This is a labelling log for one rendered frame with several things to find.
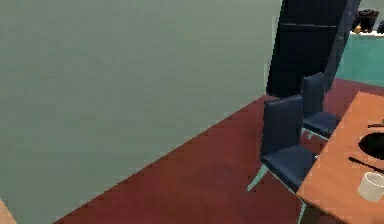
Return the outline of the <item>orange wooden table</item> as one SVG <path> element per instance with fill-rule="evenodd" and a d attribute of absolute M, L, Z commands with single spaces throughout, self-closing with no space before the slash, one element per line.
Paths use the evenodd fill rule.
<path fill-rule="evenodd" d="M 358 147 L 360 139 L 372 132 L 367 125 L 382 120 L 384 97 L 357 93 L 299 188 L 298 197 L 347 224 L 384 224 L 384 197 L 369 202 L 358 193 L 369 168 L 348 160 L 354 157 L 384 169 L 383 160 Z"/>

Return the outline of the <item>black refrigerator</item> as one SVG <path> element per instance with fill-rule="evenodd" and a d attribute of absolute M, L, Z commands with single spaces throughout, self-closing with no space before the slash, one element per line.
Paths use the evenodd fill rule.
<path fill-rule="evenodd" d="M 318 72 L 331 87 L 361 0 L 282 0 L 266 93 L 301 92 Z"/>

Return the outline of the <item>dark blue chair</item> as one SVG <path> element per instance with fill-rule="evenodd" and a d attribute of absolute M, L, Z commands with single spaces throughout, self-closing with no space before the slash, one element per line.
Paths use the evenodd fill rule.
<path fill-rule="evenodd" d="M 303 98 L 294 95 L 264 102 L 260 146 L 261 167 L 247 186 L 251 191 L 267 172 L 296 193 L 316 161 L 316 154 L 300 144 Z"/>
<path fill-rule="evenodd" d="M 341 119 L 323 110 L 325 96 L 325 77 L 319 72 L 302 80 L 303 129 L 309 135 L 328 140 Z"/>

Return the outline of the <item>light wooden furniture corner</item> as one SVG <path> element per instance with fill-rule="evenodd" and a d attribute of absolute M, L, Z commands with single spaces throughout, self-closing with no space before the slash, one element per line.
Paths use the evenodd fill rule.
<path fill-rule="evenodd" d="M 17 224 L 8 207 L 0 199 L 0 224 Z"/>

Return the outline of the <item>black plate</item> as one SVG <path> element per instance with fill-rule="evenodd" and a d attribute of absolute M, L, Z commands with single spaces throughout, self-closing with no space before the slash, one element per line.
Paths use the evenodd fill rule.
<path fill-rule="evenodd" d="M 358 146 L 367 155 L 384 160 L 384 133 L 373 132 L 367 134 L 360 140 Z"/>

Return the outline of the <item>black pot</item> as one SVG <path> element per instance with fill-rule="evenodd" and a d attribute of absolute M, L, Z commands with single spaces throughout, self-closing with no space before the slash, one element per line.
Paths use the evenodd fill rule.
<path fill-rule="evenodd" d="M 361 30 L 366 33 L 371 32 L 379 14 L 379 11 L 373 9 L 360 10 L 358 15 Z"/>

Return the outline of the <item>teal kitchen counter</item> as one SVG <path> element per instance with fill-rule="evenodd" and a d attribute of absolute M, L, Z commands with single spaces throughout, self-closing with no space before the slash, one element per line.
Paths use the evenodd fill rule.
<path fill-rule="evenodd" d="M 350 35 L 336 77 L 384 87 L 384 37 Z"/>

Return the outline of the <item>black knife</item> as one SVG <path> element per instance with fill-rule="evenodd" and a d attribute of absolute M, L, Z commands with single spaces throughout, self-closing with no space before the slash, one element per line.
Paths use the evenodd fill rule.
<path fill-rule="evenodd" d="M 365 162 L 363 162 L 361 160 L 358 160 L 358 159 L 356 159 L 354 157 L 348 157 L 348 160 L 353 162 L 353 163 L 357 163 L 357 164 L 360 164 L 362 166 L 366 166 L 366 167 L 368 167 L 368 168 L 370 168 L 370 169 L 372 169 L 372 170 L 374 170 L 374 171 L 376 171 L 378 173 L 384 174 L 384 169 L 378 168 L 378 167 L 373 166 L 373 165 L 369 165 L 369 164 L 367 164 L 367 163 L 365 163 Z"/>

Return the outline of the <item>white cup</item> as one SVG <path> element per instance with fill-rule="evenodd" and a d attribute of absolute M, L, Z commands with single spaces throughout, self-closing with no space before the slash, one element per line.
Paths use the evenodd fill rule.
<path fill-rule="evenodd" d="M 358 187 L 358 193 L 368 201 L 379 201 L 384 195 L 384 176 L 374 172 L 365 173 Z"/>

